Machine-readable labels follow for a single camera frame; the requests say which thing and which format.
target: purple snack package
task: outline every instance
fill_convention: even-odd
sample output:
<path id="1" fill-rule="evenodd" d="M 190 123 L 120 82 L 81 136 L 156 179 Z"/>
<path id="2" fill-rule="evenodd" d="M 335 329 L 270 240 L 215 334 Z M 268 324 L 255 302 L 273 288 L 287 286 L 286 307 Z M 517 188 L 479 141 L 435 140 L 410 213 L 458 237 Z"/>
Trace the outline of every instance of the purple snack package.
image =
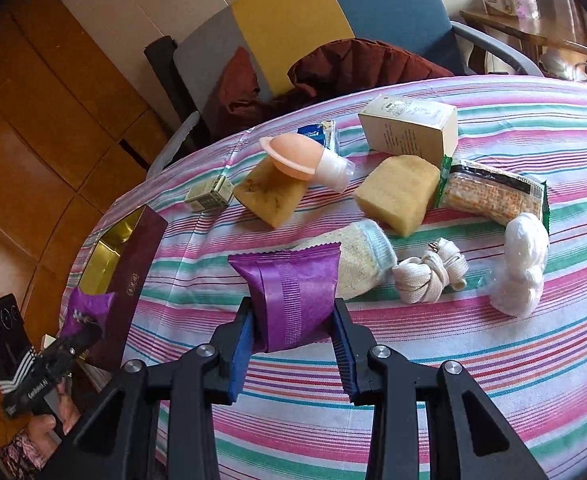
<path id="1" fill-rule="evenodd" d="M 109 292 L 109 294 L 92 296 L 85 294 L 77 286 L 74 287 L 72 294 L 69 296 L 67 316 L 64 318 L 59 337 L 74 335 L 88 322 L 94 321 L 105 333 L 107 314 L 109 314 L 109 308 L 115 295 L 115 292 Z"/>
<path id="2" fill-rule="evenodd" d="M 227 258 L 250 286 L 260 330 L 254 352 L 287 350 L 329 336 L 339 260 L 340 243 Z"/>

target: blue package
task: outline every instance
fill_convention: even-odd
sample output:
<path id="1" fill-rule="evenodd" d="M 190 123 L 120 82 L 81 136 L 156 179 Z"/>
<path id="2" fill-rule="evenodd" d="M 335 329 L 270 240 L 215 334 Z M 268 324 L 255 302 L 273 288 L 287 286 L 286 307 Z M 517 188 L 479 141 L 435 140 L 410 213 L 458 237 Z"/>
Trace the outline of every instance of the blue package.
<path id="1" fill-rule="evenodd" d="M 334 153 L 337 153 L 336 123 L 334 121 L 323 121 L 318 124 L 309 124 L 298 128 L 298 133 L 315 140 Z"/>
<path id="2" fill-rule="evenodd" d="M 310 124 L 309 126 L 303 126 L 298 128 L 298 133 L 309 137 L 310 139 L 320 142 L 323 148 L 327 147 L 327 136 L 322 124 Z"/>

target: yellow chair panel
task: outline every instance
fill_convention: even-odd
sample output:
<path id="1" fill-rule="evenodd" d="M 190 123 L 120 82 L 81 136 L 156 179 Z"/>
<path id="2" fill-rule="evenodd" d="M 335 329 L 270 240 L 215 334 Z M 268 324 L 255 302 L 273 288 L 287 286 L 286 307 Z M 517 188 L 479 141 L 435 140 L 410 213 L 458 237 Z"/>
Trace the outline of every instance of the yellow chair panel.
<path id="1" fill-rule="evenodd" d="M 353 38 L 336 0 L 237 0 L 232 11 L 275 96 L 292 88 L 287 72 L 301 57 Z"/>

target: person's arm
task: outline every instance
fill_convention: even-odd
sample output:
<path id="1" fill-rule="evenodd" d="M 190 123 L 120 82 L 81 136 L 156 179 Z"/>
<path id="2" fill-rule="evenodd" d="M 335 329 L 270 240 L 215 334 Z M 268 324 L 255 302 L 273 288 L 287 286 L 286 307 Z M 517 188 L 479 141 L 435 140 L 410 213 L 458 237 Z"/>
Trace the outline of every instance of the person's arm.
<path id="1" fill-rule="evenodd" d="M 58 393 L 62 429 L 67 434 L 80 418 L 80 413 L 62 384 L 58 385 Z M 31 480 L 45 466 L 58 447 L 51 436 L 55 426 L 52 415 L 32 415 L 27 426 L 14 435 L 10 443 L 0 447 L 0 461 L 10 478 Z"/>

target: white cardboard box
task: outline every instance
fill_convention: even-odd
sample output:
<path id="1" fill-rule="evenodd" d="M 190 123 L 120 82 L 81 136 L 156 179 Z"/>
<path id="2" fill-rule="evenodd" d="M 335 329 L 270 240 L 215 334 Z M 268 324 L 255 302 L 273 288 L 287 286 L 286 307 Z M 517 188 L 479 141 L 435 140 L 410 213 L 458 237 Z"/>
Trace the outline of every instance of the white cardboard box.
<path id="1" fill-rule="evenodd" d="M 359 117 L 377 152 L 417 155 L 440 168 L 458 145 L 458 112 L 445 103 L 381 95 Z"/>

